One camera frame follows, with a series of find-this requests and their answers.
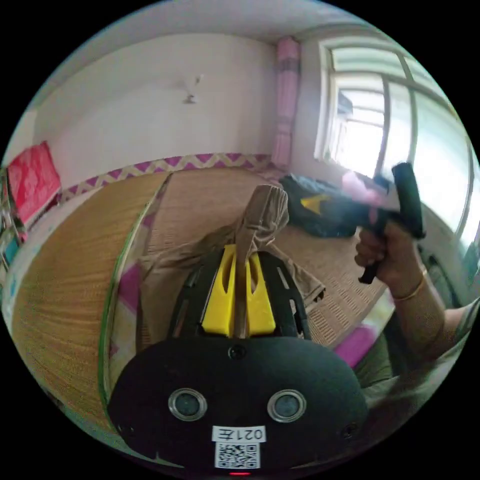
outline human arm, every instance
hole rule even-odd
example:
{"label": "human arm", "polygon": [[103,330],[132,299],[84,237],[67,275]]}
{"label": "human arm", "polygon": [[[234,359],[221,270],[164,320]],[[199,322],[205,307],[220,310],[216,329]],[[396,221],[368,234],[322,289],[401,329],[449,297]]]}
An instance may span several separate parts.
{"label": "human arm", "polygon": [[453,347],[466,307],[445,309],[408,232],[392,222],[383,240],[362,230],[356,249],[361,267],[381,261],[377,278],[389,288],[405,340],[418,359],[436,359]]}

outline woven mat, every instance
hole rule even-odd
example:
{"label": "woven mat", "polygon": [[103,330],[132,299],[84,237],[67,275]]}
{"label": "woven mat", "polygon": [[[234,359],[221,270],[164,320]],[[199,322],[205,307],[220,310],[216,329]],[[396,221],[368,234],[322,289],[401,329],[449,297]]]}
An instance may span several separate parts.
{"label": "woven mat", "polygon": [[[268,179],[240,168],[208,168],[174,172],[151,225],[146,251],[154,254],[200,240],[233,223],[244,212],[255,188]],[[140,325],[138,348],[151,344]]]}
{"label": "woven mat", "polygon": [[167,178],[105,186],[58,227],[19,288],[12,337],[41,385],[111,430],[99,393],[99,337],[117,258],[139,214]]}
{"label": "woven mat", "polygon": [[359,282],[363,269],[354,261],[357,236],[318,238],[287,226],[275,245],[325,285],[325,296],[309,315],[314,342],[334,348],[362,322],[385,291],[377,279]]}
{"label": "woven mat", "polygon": [[[173,173],[152,224],[149,253],[199,240],[235,221],[263,178],[236,170],[197,170]],[[363,320],[385,288],[378,281],[361,285],[362,270],[354,262],[355,238],[317,238],[288,226],[275,244],[326,286],[324,299],[310,312],[313,341],[334,348]],[[141,349],[150,345],[145,325]]]}

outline label sticker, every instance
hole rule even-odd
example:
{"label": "label sticker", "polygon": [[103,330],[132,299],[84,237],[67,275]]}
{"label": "label sticker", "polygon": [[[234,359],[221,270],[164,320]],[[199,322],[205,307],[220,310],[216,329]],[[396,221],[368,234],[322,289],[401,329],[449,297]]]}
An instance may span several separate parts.
{"label": "label sticker", "polygon": [[215,468],[250,470],[260,468],[259,443],[215,443]]}
{"label": "label sticker", "polygon": [[223,444],[261,444],[267,441],[265,426],[216,426],[211,431],[211,441]]}

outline green edge trim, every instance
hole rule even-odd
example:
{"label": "green edge trim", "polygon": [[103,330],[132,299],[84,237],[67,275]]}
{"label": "green edge trim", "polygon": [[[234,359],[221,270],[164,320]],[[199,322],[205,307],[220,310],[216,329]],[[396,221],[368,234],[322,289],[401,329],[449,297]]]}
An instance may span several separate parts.
{"label": "green edge trim", "polygon": [[104,385],[104,353],[105,353],[105,347],[106,347],[106,342],[107,342],[107,323],[109,319],[109,313],[110,313],[110,307],[112,303],[112,296],[115,288],[115,283],[116,283],[116,278],[117,278],[117,273],[119,271],[119,267],[125,258],[125,255],[128,254],[130,249],[128,245],[130,244],[130,240],[132,239],[132,235],[137,231],[141,221],[143,220],[145,214],[147,213],[148,209],[152,205],[152,203],[155,201],[158,193],[160,190],[163,188],[165,185],[166,181],[168,180],[168,177],[163,181],[163,183],[160,185],[159,188],[157,188],[152,195],[151,199],[147,202],[143,210],[140,212],[138,215],[138,218],[136,222],[133,224],[132,228],[130,229],[130,232],[127,235],[127,238],[125,240],[125,243],[123,244],[123,248],[120,252],[120,255],[117,257],[115,266],[113,268],[113,273],[110,278],[110,285],[108,287],[108,292],[105,297],[105,303],[103,305],[103,313],[102,313],[102,318],[101,318],[101,329],[100,329],[100,339],[98,341],[98,390],[100,392],[100,400],[101,400],[101,405],[103,407],[103,412],[105,413],[105,416],[108,420],[108,423],[112,427],[113,431],[116,431],[116,428],[114,424],[112,423],[112,420],[110,419],[110,416],[108,414],[107,410],[107,405],[108,405],[108,400],[107,400],[107,392],[105,390],[105,385]]}

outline glass pane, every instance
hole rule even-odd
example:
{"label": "glass pane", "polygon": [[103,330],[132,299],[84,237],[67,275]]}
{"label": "glass pane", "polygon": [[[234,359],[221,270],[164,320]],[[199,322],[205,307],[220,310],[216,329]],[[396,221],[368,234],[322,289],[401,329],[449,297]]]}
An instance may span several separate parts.
{"label": "glass pane", "polygon": [[341,90],[353,104],[353,107],[361,107],[365,109],[384,111],[385,102],[384,95],[382,93],[373,93],[370,91],[352,91]]}
{"label": "glass pane", "polygon": [[428,73],[428,71],[420,65],[414,58],[405,57],[406,64],[408,69],[411,72],[411,76],[420,85],[428,87],[430,90],[436,94],[443,97],[448,101],[447,96],[444,94],[443,90],[439,87],[439,84],[434,80],[434,78]]}
{"label": "glass pane", "polygon": [[358,73],[339,73],[335,75],[335,83],[339,90],[365,89],[383,92],[384,83],[380,75],[363,75]]}
{"label": "glass pane", "polygon": [[390,83],[390,130],[386,141],[382,174],[393,180],[392,167],[408,160],[412,139],[412,109],[406,87]]}
{"label": "glass pane", "polygon": [[346,122],[336,161],[343,167],[373,178],[382,144],[383,129],[354,121]]}
{"label": "glass pane", "polygon": [[477,155],[473,152],[473,192],[470,200],[470,210],[466,219],[465,228],[461,234],[460,241],[468,248],[475,240],[480,225],[480,165]]}
{"label": "glass pane", "polygon": [[444,108],[415,93],[418,140],[413,170],[422,202],[456,231],[469,185],[468,146],[462,125]]}
{"label": "glass pane", "polygon": [[363,108],[354,108],[353,113],[348,117],[349,120],[355,120],[357,122],[368,122],[369,124],[375,124],[378,127],[384,125],[384,114],[378,111],[365,110]]}
{"label": "glass pane", "polygon": [[395,53],[376,48],[336,48],[332,51],[336,72],[377,72],[405,78],[400,59]]}

